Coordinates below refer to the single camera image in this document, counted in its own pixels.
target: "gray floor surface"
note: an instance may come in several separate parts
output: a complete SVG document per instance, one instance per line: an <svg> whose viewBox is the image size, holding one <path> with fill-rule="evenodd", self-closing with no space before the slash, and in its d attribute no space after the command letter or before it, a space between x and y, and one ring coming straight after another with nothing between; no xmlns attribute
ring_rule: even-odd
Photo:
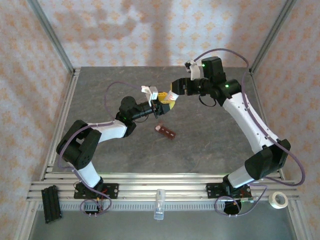
<svg viewBox="0 0 320 240"><path fill-rule="evenodd" d="M228 80L241 80L244 68L225 68ZM189 77L184 67L82 67L66 120L64 133L74 121L89 123L112 120L104 108L104 93L114 81L134 85L156 86L168 92L171 82ZM246 77L246 93L259 112L251 82ZM115 84L107 94L107 106L116 115L121 100L132 96L138 103L145 94L126 85ZM203 97L208 105L213 103ZM170 140L155 131L162 122L176 132ZM127 138L111 139L98 145L92 162L100 173L230 173L241 167L253 155L251 147L235 120L219 105L206 107L198 96L180 96L174 108L155 119L137 123ZM54 172L61 172L55 162Z"/></svg>
<svg viewBox="0 0 320 240"><path fill-rule="evenodd" d="M164 220L152 211L110 211L97 218L65 211L45 224L38 211L29 240L294 240L288 209L260 202L248 215L223 217L213 211L166 211Z"/></svg>

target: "roll of tape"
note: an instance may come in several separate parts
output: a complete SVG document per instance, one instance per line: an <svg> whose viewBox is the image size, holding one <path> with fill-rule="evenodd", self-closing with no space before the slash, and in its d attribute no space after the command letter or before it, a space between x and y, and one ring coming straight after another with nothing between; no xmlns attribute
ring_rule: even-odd
<svg viewBox="0 0 320 240"><path fill-rule="evenodd" d="M269 203L275 209L283 209L288 206L288 198L281 191L275 191L269 196Z"/></svg>

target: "metal corner post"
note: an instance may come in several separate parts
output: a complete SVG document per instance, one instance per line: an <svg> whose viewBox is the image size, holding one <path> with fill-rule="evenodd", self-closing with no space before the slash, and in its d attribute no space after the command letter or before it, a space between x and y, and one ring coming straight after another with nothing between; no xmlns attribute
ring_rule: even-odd
<svg viewBox="0 0 320 240"><path fill-rule="evenodd" d="M286 0L283 8L280 11L279 16L276 18L271 30L269 31L265 41L262 44L253 64L251 65L251 71L255 73L261 64L262 60L264 59L265 55L267 54L271 44L275 40L278 32L280 31L282 25L284 24L285 20L287 19L288 15L291 12L291 9L294 7L297 0Z"/></svg>
<svg viewBox="0 0 320 240"><path fill-rule="evenodd" d="M45 33L47 34L47 36L51 40L53 46L55 47L57 53L59 54L66 69L69 71L69 73L72 74L74 72L74 68L73 68L63 46L61 45L54 29L52 28L45 12L41 8L38 0L27 0L27 1L29 3L30 7L32 8L34 14L38 18L39 22L41 23Z"/></svg>

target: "orange patterned wall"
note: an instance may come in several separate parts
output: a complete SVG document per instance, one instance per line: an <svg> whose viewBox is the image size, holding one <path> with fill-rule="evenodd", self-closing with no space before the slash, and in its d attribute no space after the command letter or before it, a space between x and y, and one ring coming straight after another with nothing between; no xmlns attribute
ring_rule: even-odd
<svg viewBox="0 0 320 240"><path fill-rule="evenodd" d="M308 224L320 236L320 4L299 0L255 74L269 126L288 138L292 152L303 162L303 193ZM285 173L301 176L288 158Z"/></svg>
<svg viewBox="0 0 320 240"><path fill-rule="evenodd" d="M285 0L39 2L73 66L83 67L183 65L212 48L252 62ZM230 53L218 55L226 67L244 66Z"/></svg>
<svg viewBox="0 0 320 240"><path fill-rule="evenodd" d="M0 31L0 239L12 239L70 76L26 0L0 1Z"/></svg>

